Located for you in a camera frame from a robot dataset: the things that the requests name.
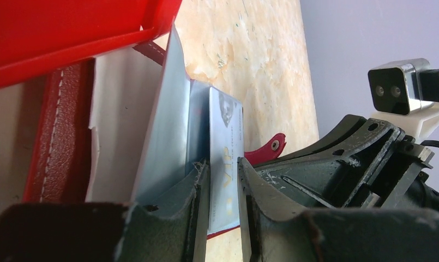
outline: metal camera housing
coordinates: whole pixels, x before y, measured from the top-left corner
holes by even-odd
[[[430,69],[424,58],[389,62],[369,71],[370,92],[374,107],[380,112],[396,115],[429,108],[433,102],[424,101],[420,72]]]

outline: red plastic tray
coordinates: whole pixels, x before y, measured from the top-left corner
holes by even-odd
[[[181,0],[0,0],[0,87],[163,35],[180,4]]]

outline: red leather strap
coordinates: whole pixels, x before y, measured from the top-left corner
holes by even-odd
[[[250,162],[251,165],[274,160],[278,158],[280,154],[282,154],[286,144],[285,134],[278,133],[261,148],[255,151],[245,152],[245,158]]]
[[[228,228],[228,229],[225,229],[225,230],[222,230],[222,231],[216,232],[216,233],[209,234],[209,235],[206,236],[206,239],[207,239],[207,240],[208,240],[208,239],[212,239],[212,238],[214,238],[214,237],[216,237],[216,236],[222,235],[222,234],[224,234],[224,233],[227,233],[227,232],[232,231],[232,230],[234,230],[235,228],[239,228],[239,227],[240,227],[240,225],[238,225],[238,226],[236,226],[236,227],[233,227],[233,228]]]
[[[165,60],[165,50],[161,48],[159,45],[154,43],[153,41],[149,41],[146,43],[138,44],[133,47],[137,52],[147,56],[153,62],[163,65],[163,61]]]
[[[93,78],[93,59],[49,75],[24,201],[84,201],[91,172]]]

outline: white paper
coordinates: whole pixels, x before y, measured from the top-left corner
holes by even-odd
[[[161,66],[130,47],[96,58],[86,201],[130,200],[160,77]]]

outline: white stitching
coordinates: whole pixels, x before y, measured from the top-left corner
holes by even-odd
[[[44,180],[43,180],[43,186],[41,187],[41,196],[39,198],[40,202],[43,202],[44,190],[46,188],[47,172],[49,171],[49,161],[51,160],[52,143],[54,142],[54,136],[56,134],[57,117],[59,114],[59,104],[60,104],[60,99],[61,99],[61,94],[62,94],[60,87],[62,85],[63,85],[63,70],[61,71],[61,80],[59,82],[59,94],[57,97],[56,116],[54,119],[54,124],[52,125],[51,142],[49,143],[49,155],[47,156],[46,167],[44,168]]]
[[[152,43],[148,43],[148,46],[150,46],[153,50],[155,50],[156,52],[160,53],[162,56],[165,56],[164,52],[161,52],[158,48],[156,48],[154,45],[152,45]]]

